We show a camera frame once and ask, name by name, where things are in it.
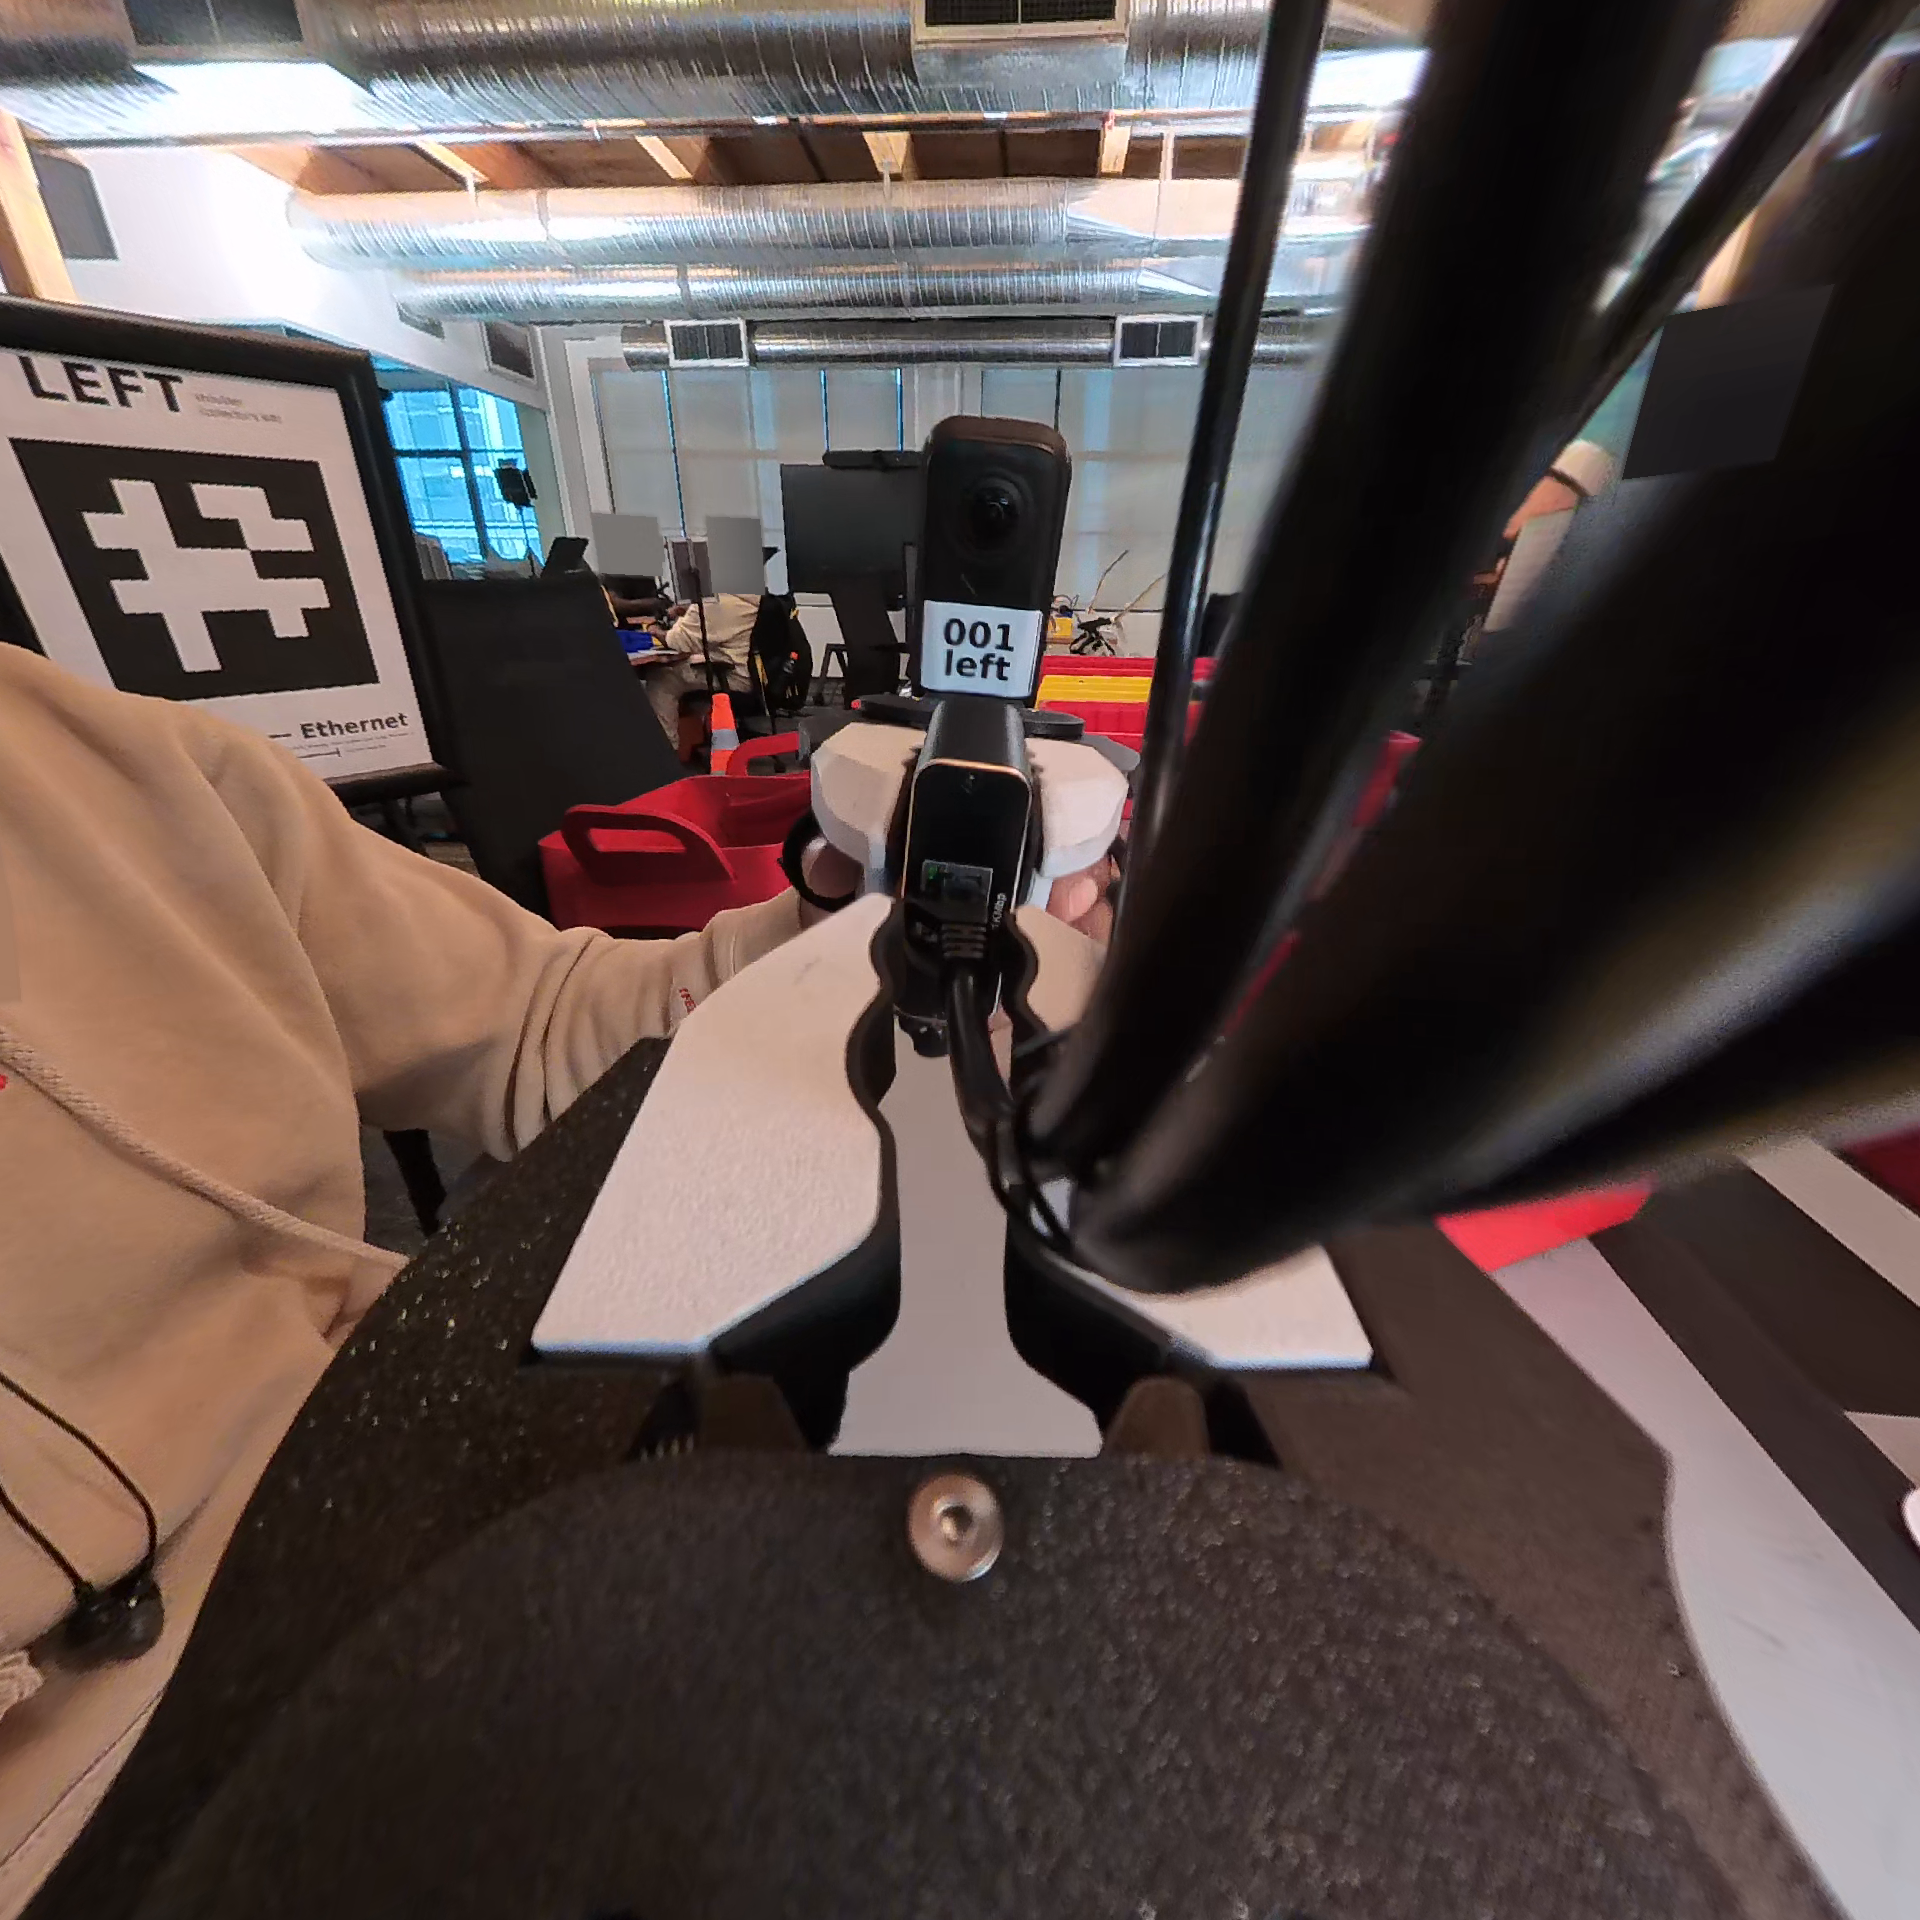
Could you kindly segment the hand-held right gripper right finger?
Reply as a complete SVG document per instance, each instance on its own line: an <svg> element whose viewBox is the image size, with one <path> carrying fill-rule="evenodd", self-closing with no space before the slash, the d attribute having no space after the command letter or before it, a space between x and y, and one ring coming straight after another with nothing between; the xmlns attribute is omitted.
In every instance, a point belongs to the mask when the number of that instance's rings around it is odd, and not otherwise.
<svg viewBox="0 0 1920 1920"><path fill-rule="evenodd" d="M1055 912L1014 912L1014 927L1033 950L1024 1009L1060 1036L1080 1018L1105 950ZM1131 1294L1047 1248L1033 1256L1060 1294L1090 1307L1101 1331L1131 1329L1215 1369L1364 1369L1375 1359L1322 1248L1198 1294Z"/></svg>

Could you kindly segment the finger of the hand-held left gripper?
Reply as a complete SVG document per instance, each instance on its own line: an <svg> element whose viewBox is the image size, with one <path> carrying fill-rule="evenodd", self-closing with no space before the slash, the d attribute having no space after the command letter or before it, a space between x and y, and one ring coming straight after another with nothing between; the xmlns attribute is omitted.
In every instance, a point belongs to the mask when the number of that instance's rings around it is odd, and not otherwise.
<svg viewBox="0 0 1920 1920"><path fill-rule="evenodd" d="M1105 859L1131 805L1131 770L1133 752L1105 739L1031 739L1040 805L1031 902L1047 902L1055 882Z"/></svg>
<svg viewBox="0 0 1920 1920"><path fill-rule="evenodd" d="M810 752L819 838L862 870L862 895L900 895L917 744L906 725L841 725Z"/></svg>

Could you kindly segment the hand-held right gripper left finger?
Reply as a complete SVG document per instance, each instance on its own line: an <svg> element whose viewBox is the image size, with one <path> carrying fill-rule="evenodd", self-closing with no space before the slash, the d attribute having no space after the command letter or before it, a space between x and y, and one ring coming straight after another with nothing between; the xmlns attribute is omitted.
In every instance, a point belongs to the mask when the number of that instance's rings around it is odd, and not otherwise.
<svg viewBox="0 0 1920 1920"><path fill-rule="evenodd" d="M900 1316L892 898L855 898L719 984L654 1085L530 1329L544 1359L745 1355L810 1315Z"/></svg>

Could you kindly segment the person's left forearm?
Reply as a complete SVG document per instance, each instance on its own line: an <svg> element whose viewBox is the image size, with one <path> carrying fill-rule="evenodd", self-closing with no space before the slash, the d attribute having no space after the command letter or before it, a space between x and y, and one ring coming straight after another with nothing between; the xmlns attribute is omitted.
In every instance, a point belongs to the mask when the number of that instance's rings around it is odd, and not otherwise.
<svg viewBox="0 0 1920 1920"><path fill-rule="evenodd" d="M666 1038L719 984L819 924L793 889L705 932L615 941L552 927L475 874L339 830L328 1009L354 1098L381 1128L440 1128L519 1158L641 1038Z"/></svg>

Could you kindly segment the person's left hand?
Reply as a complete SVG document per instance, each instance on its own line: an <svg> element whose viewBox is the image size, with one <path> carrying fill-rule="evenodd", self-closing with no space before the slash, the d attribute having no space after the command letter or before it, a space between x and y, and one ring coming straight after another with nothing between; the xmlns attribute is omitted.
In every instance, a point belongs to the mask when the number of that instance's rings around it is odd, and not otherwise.
<svg viewBox="0 0 1920 1920"><path fill-rule="evenodd" d="M827 838L810 838L793 859L801 859L793 895L801 895L806 927L862 898L866 889L862 859L827 849ZM1110 898L1114 882L1119 882L1119 841L1110 841L1101 859L1047 882L1046 912L1090 936L1094 945L1105 945L1114 927L1114 898Z"/></svg>

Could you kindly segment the black monitor screen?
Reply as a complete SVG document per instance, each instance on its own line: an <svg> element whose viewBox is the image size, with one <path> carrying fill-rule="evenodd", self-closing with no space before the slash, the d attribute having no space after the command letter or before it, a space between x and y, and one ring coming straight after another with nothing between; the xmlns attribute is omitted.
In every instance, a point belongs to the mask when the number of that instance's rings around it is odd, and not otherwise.
<svg viewBox="0 0 1920 1920"><path fill-rule="evenodd" d="M892 608L906 595L906 549L920 543L920 451L833 451L780 467L780 561L788 595L874 582Z"/></svg>

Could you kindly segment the black backpack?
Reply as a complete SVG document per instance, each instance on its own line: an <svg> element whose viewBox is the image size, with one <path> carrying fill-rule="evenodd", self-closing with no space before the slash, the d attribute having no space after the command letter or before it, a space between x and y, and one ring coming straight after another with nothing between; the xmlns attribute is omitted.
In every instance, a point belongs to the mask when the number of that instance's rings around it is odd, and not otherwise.
<svg viewBox="0 0 1920 1920"><path fill-rule="evenodd" d="M765 722L801 716L813 682L813 651L793 595L764 595L750 632L750 677Z"/></svg>

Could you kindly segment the red plastic tote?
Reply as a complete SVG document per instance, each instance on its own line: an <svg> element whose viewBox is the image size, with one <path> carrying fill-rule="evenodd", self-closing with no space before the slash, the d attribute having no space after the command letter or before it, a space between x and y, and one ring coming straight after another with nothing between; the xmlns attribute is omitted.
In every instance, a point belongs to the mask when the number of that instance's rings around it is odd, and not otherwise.
<svg viewBox="0 0 1920 1920"><path fill-rule="evenodd" d="M564 810L538 849L554 927L666 936L778 898L787 831L810 810L810 767L770 767L793 750L801 734L751 739L726 770L694 770L624 805Z"/></svg>

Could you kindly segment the black framed marker sign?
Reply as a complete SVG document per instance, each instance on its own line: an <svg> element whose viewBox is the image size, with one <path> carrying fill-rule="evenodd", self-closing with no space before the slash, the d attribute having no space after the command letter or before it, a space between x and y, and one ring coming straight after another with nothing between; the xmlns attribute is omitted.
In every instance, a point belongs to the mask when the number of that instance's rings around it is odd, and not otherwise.
<svg viewBox="0 0 1920 1920"><path fill-rule="evenodd" d="M365 354L0 301L4 643L201 704L344 805L440 790Z"/></svg>

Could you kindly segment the silver ventilation duct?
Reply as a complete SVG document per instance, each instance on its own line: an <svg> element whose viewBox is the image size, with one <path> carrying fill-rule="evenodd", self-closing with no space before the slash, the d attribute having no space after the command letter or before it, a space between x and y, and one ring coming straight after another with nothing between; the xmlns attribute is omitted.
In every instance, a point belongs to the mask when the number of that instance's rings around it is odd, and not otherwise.
<svg viewBox="0 0 1920 1920"><path fill-rule="evenodd" d="M1311 103L1415 65L1428 4L19 0L4 110L65 148L1178 124L1237 134L1272 15Z"/></svg>
<svg viewBox="0 0 1920 1920"><path fill-rule="evenodd" d="M764 256L1173 256L1230 250L1230 177L902 177L765 188L494 188L288 198L328 269L671 269Z"/></svg>

